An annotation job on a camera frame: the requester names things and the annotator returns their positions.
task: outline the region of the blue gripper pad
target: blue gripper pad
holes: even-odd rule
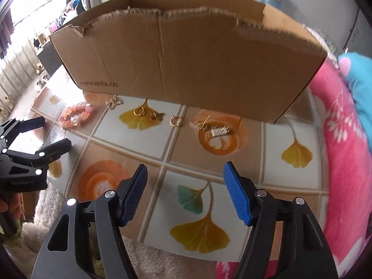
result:
[[[224,166],[224,181],[234,204],[235,211],[239,219],[244,221],[245,225],[250,225],[253,217],[250,212],[249,199],[239,179],[241,178],[233,164],[231,162],[226,163]]]
[[[135,171],[129,184],[128,193],[122,203],[122,217],[120,219],[124,225],[127,225],[129,221],[133,220],[137,206],[141,200],[147,184],[147,167],[141,164]]]

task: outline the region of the pink bead bracelet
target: pink bead bracelet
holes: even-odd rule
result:
[[[59,121],[63,128],[72,128],[83,123],[93,112],[93,107],[88,103],[78,103],[68,107],[62,112]]]

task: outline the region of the ginkgo leaf pattern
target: ginkgo leaf pattern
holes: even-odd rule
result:
[[[146,130],[148,128],[161,124],[159,120],[151,119],[151,112],[157,112],[156,110],[149,108],[147,99],[139,106],[144,109],[144,115],[137,116],[134,114],[134,109],[124,112],[119,116],[119,119],[128,126],[129,129]]]
[[[59,102],[60,102],[60,98],[56,95],[54,96],[51,96],[51,98],[49,99],[49,102],[52,104],[52,105],[57,105]]]
[[[195,214],[201,214],[203,212],[202,193],[207,186],[208,184],[200,190],[194,190],[185,186],[178,186],[178,202],[183,205],[185,210]]]
[[[291,128],[294,140],[293,143],[282,153],[282,160],[292,165],[294,168],[305,168],[312,161],[312,153],[308,147],[299,143],[295,129],[289,120],[287,120],[287,122]]]
[[[59,178],[62,175],[62,164],[59,159],[52,161],[49,164],[49,174],[53,177]]]
[[[198,221],[176,225],[169,231],[169,234],[177,242],[182,243],[187,251],[198,251],[202,254],[224,249],[230,242],[230,238],[226,232],[212,221],[213,189],[210,182],[207,182],[207,186],[211,195],[207,214]],[[201,195],[205,187],[200,190],[189,190],[193,192],[187,191],[187,193],[189,195],[195,195],[195,198],[196,192],[199,192]]]

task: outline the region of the yellow ginkgo leaf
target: yellow ginkgo leaf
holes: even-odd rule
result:
[[[135,115],[134,109],[126,111],[119,116],[119,119],[126,124],[129,129],[146,130],[161,124],[161,121],[151,119],[151,113],[156,113],[157,111],[148,107],[147,99],[139,108],[144,109],[144,114],[142,116]]]
[[[62,175],[62,164],[59,159],[52,161],[49,164],[49,174],[53,177],[61,177]]]
[[[52,96],[49,101],[52,105],[57,105],[60,102],[60,98],[56,95]]]
[[[295,138],[293,144],[282,153],[282,160],[294,168],[305,168],[312,161],[312,153]]]
[[[187,251],[198,250],[202,254],[224,249],[230,242],[225,231],[212,222],[210,212],[198,221],[173,227],[169,234]]]

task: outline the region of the butterfly charm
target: butterfly charm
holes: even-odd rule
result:
[[[158,112],[151,112],[151,116],[150,116],[150,119],[152,120],[158,120],[158,121],[162,121],[163,120],[163,116],[165,115],[165,113],[158,113]]]

